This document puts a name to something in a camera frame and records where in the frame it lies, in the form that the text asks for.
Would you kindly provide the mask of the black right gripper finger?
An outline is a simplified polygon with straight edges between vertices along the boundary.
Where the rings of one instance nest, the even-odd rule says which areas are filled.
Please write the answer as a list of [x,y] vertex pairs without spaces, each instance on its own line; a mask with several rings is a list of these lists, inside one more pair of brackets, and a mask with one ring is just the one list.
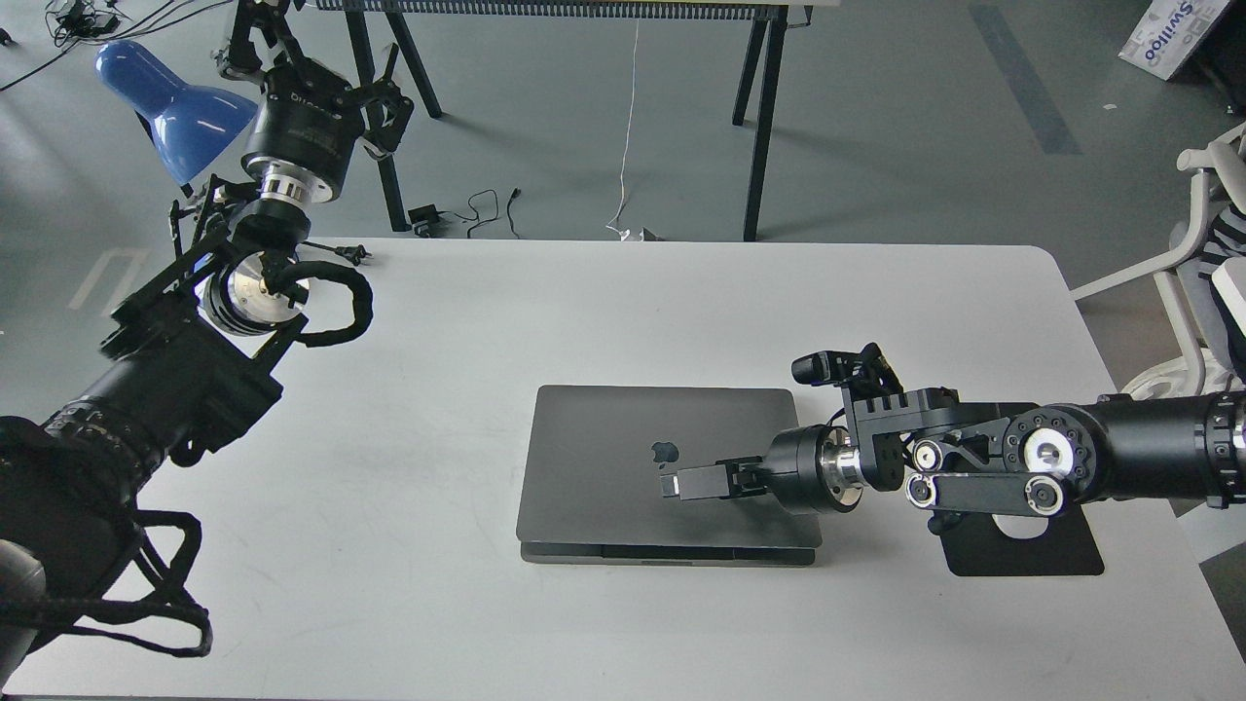
[[761,458],[721,459],[714,464],[687,466],[659,476],[662,498],[755,498],[769,492]]

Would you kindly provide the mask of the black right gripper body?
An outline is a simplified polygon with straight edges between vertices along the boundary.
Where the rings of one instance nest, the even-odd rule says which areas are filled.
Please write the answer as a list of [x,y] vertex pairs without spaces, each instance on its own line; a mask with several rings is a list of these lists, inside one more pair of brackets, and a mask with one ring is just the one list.
[[850,513],[863,494],[858,447],[842,426],[802,426],[775,435],[763,483],[796,515]]

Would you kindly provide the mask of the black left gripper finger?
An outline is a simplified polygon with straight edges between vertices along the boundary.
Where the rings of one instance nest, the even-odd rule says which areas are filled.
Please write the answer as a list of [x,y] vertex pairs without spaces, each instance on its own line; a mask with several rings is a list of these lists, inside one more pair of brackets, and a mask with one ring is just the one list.
[[369,154],[373,157],[395,154],[410,123],[414,101],[402,93],[399,83],[391,77],[383,77],[356,88],[355,103],[365,110],[380,110],[378,117],[369,117],[369,126],[363,132],[363,142]]

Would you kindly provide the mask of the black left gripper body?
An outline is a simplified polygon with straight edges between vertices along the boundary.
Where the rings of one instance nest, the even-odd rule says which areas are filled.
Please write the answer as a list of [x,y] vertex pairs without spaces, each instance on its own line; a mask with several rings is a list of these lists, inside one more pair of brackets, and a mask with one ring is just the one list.
[[363,134],[363,115],[358,107],[336,103],[351,90],[346,78],[316,59],[303,67],[304,77],[290,62],[264,76],[264,100],[240,166],[254,179],[270,163],[297,166],[316,178],[314,200],[330,203],[341,195],[355,139]]

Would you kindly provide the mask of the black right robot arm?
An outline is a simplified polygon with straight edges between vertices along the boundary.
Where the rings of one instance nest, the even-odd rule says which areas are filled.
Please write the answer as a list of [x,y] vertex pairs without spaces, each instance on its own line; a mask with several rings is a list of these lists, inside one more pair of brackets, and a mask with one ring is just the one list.
[[787,513],[849,513],[901,492],[943,535],[969,515],[1062,519],[1128,498],[1244,502],[1244,393],[1104,395],[1094,403],[963,402],[948,387],[844,388],[841,425],[775,435],[764,456],[663,467],[664,498],[771,496]]

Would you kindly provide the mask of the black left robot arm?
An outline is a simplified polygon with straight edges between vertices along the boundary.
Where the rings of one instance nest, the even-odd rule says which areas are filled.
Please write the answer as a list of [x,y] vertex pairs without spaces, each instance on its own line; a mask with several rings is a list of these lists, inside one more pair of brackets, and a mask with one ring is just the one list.
[[[47,421],[2,418],[2,674],[61,635],[97,636],[142,618],[201,633],[169,656],[212,646],[206,608],[187,591],[201,522],[143,510],[137,497],[166,461],[196,464],[240,440],[283,395],[273,377],[293,345],[331,347],[374,318],[355,266],[302,259],[313,203],[340,195],[359,139],[395,151],[414,110],[390,75],[353,86],[292,54],[252,76],[263,100],[191,86],[138,44],[107,44],[98,80],[143,121],[178,186],[250,126],[244,182],[212,176],[169,209],[174,261],[130,294],[101,345],[110,369]],[[181,220],[196,217],[188,248]]]

